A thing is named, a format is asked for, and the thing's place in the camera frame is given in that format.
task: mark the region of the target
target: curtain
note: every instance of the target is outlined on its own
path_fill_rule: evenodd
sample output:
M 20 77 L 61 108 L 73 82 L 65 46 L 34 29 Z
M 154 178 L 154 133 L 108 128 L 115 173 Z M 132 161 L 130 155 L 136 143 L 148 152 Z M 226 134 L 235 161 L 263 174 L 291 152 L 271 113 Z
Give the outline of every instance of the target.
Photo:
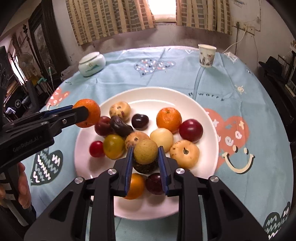
M 177 25 L 232 35 L 229 0 L 176 0 Z
M 147 0 L 66 0 L 66 5 L 78 45 L 156 27 Z

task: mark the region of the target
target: wall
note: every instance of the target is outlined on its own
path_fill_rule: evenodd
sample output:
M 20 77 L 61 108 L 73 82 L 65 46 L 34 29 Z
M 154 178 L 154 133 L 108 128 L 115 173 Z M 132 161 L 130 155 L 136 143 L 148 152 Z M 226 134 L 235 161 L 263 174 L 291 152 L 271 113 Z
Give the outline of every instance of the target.
M 6 36 L 1 42 L 0 46 L 5 46 L 6 52 L 8 53 L 9 46 L 11 42 L 11 35 Z
M 244 4 L 236 5 L 234 4 L 235 0 L 229 0 L 231 13 L 235 20 L 250 21 L 260 16 L 258 0 L 243 1 Z M 236 42 L 237 31 L 235 27 L 233 28 L 233 35 L 228 36 L 217 32 L 176 26 L 171 23 L 158 24 L 156 29 L 144 30 L 140 33 L 118 34 L 78 46 L 65 1 L 52 0 L 52 2 L 58 31 L 70 64 L 79 61 L 85 54 L 93 51 L 107 53 L 130 48 L 168 45 L 198 47 L 199 43 L 206 43 L 216 46 L 218 51 L 223 52 L 230 44 Z M 290 51 L 289 45 L 293 36 L 279 14 L 266 0 L 261 0 L 261 20 L 261 31 L 255 33 L 258 60 L 266 62 L 269 56 L 276 59 L 278 54 L 286 56 Z M 251 23 L 257 30 L 260 29 L 258 21 L 252 21 L 249 24 Z M 239 31 L 239 40 L 243 33 L 243 30 Z M 251 34 L 247 33 L 243 41 L 238 44 L 237 56 L 257 74 L 257 51 Z
M 11 32 L 15 26 L 22 25 L 24 21 L 27 21 L 35 8 L 41 3 L 41 0 L 26 0 L 23 5 L 16 11 L 14 16 L 8 22 L 7 26 L 5 27 L 1 37 L 6 36 L 7 33 Z

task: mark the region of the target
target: human hand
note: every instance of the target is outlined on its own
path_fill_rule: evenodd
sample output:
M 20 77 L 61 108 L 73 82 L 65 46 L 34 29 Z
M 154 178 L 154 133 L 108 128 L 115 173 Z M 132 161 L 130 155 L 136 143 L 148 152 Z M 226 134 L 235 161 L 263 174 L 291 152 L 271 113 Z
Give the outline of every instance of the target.
M 18 163 L 19 168 L 19 180 L 18 180 L 18 191 L 19 198 L 18 201 L 24 209 L 27 209 L 31 206 L 31 193 L 27 181 L 27 176 L 25 174 L 25 166 L 21 162 Z M 1 200 L 5 197 L 4 187 L 0 184 L 0 204 L 2 205 Z

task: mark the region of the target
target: plate rim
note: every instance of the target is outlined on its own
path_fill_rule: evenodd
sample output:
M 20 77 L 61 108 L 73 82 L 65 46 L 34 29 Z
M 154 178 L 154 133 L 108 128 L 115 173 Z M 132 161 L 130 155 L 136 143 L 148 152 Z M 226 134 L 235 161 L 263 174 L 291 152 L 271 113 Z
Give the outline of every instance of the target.
M 184 93 L 180 92 L 180 91 L 177 91 L 177 90 L 174 90 L 174 89 L 170 89 L 170 88 L 166 88 L 166 87 L 139 87 L 139 88 L 133 88 L 133 89 L 129 89 L 129 90 L 126 90 L 126 91 L 123 91 L 123 92 L 120 92 L 116 95 L 113 95 L 112 97 L 108 98 L 107 100 L 105 100 L 104 102 L 102 102 L 101 104 L 99 104 L 99 106 L 102 106 L 103 104 L 107 103 L 108 101 L 110 101 L 111 99 L 119 96 L 119 95 L 122 95 L 122 94 L 125 94 L 125 93 L 128 93 L 128 92 L 132 92 L 132 91 L 137 91 L 137 90 L 142 90 L 142 89 L 163 89 L 163 90 L 166 90 L 166 91 L 170 91 L 170 92 L 175 92 L 175 93 L 178 93 L 178 94 L 181 94 L 183 95 L 184 97 L 190 99 L 191 101 L 194 101 L 195 104 L 197 104 L 199 107 L 201 107 L 202 111 L 204 112 L 204 114 L 207 116 L 208 120 L 210 121 L 211 123 L 211 126 L 212 126 L 212 129 L 214 130 L 214 134 L 215 134 L 215 137 L 216 137 L 216 150 L 217 153 L 216 153 L 216 157 L 215 157 L 215 163 L 214 163 L 214 173 L 215 173 L 215 170 L 217 168 L 217 164 L 218 164 L 218 158 L 219 158 L 219 142 L 218 142 L 218 134 L 217 134 L 217 130 L 210 118 L 210 116 L 207 114 L 206 110 L 197 102 L 195 101 L 194 99 L 188 97 L 187 95 L 185 95 Z M 77 145 L 77 139 L 78 137 L 81 135 L 81 132 L 84 130 L 84 128 L 80 128 L 79 130 L 79 133 L 76 137 L 76 141 L 75 141 L 75 147 L 74 147 L 74 168 L 75 168 L 75 172 L 76 172 L 76 175 L 77 175 L 77 169 L 76 169 L 76 165 L 75 165 L 75 150 L 76 150 L 76 145 Z M 171 215 L 174 215 L 178 212 L 178 210 L 176 212 L 172 212 L 171 214 L 168 214 L 168 215 L 165 215 L 163 217 L 159 217 L 159 218 L 165 218 L 165 217 L 169 217 Z M 116 217 L 120 217 L 120 218 L 125 218 L 125 219 L 129 219 L 129 220 L 135 220 L 135 221 L 147 221 L 147 220 L 154 220 L 154 219 L 159 219 L 159 218 L 153 218 L 153 219 L 150 219 L 150 218 L 127 218 L 127 217 L 123 217 L 123 216 L 120 216 L 120 215 L 116 215 L 114 214 Z

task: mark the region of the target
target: small red tomato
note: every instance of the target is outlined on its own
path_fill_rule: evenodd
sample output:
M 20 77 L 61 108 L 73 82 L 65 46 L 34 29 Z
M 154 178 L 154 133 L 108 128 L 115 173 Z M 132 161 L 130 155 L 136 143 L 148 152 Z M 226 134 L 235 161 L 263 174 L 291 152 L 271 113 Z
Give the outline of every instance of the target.
M 101 141 L 94 141 L 89 146 L 89 154 L 92 157 L 104 157 L 105 153 L 103 150 L 103 142 Z
M 197 120 L 189 119 L 180 125 L 179 133 L 183 139 L 196 142 L 203 135 L 203 127 Z

